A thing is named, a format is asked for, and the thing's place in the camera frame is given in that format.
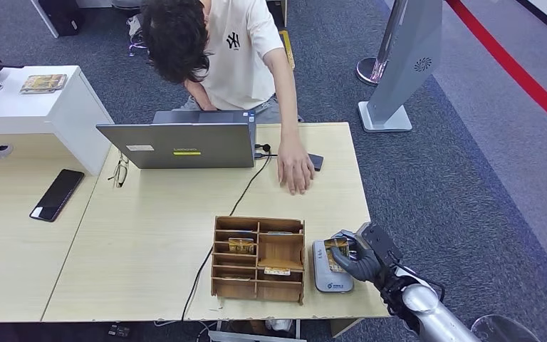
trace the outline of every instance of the red stripe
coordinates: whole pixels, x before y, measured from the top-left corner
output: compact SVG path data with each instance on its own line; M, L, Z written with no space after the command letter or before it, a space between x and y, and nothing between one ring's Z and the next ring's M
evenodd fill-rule
M547 112L547 91L509 55L496 39L483 27L460 0L446 0L485 49L509 75Z

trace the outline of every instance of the cardboard compartment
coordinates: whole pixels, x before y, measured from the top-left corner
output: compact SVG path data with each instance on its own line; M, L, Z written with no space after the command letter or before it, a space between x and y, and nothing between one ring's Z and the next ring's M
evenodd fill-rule
M221 296L228 298L255 299L256 282L239 281L231 279L212 279L212 296Z
M213 265L212 276L213 278L246 281L246 280L254 280L256 274L255 274L254 267Z
M256 255L213 253L213 265L255 267Z
M304 246L302 234L260 234L257 266L302 271Z
M288 281L257 281L256 297L266 301L297 301L303 304L303 284Z
M260 233L303 233L303 224L295 219L260 219Z
M216 230L215 241L228 242L230 237L239 237L243 239L253 239L256 242L256 232L244 231L244 230Z
M304 227L295 219L217 217L211 294L302 304ZM254 255L231 253L230 237L254 239ZM265 274L265 267L290 270L290 275Z
M251 244L251 246L253 247L252 255L256 255L256 244L253 243L253 244ZM250 255L250 254L239 254L239 253L236 253L236 252L231 252L229 250L229 242L221 242L221 241L215 241L215 243L213 245L213 252L233 254L233 255Z
M279 276L277 274L265 274L265 267L259 267L256 273L257 280L269 280L269 281L293 281L301 282L303 281L303 272L301 271L291 271L288 276Z
M245 217L217 217L215 230L250 230L257 232L259 221L257 219L246 219Z

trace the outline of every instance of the black smartphone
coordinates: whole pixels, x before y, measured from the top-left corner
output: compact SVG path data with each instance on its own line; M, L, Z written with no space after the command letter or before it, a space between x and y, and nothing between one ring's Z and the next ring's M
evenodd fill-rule
M313 163L313 168L316 171L322 170L324 157L322 157L321 155L312 155L311 153L308 153L308 154L309 154L309 159L311 159L311 162Z
M79 171L61 170L30 213L30 217L48 222L55 221L83 177L85 174Z

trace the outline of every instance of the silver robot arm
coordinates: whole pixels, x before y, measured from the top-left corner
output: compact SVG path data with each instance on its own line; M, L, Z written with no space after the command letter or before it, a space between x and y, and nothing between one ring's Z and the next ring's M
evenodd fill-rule
M401 318L421 341L480 342L442 303L443 292L440 299L422 277L401 265L401 252L382 229L365 223L354 234L339 234L348 238L353 254L350 259L332 247L337 264L357 280L374 283L389 313Z

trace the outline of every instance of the stanchion base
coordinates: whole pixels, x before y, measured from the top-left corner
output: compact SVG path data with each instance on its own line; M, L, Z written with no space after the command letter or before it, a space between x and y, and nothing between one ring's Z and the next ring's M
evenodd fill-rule
M374 124L368 112L367 101L358 103L358 108L360 109L360 116L362 117L362 125L364 126L364 130L368 133L409 132L412 130L412 124L407 117L404 106L397 109L397 111L391 115L391 118L383 125Z
M372 71L376 65L376 57L368 57L358 62L355 73L358 79L369 86L378 86L380 79L372 78Z
M478 318L471 331L482 341L488 342L540 342L536 335L521 323L500 315Z

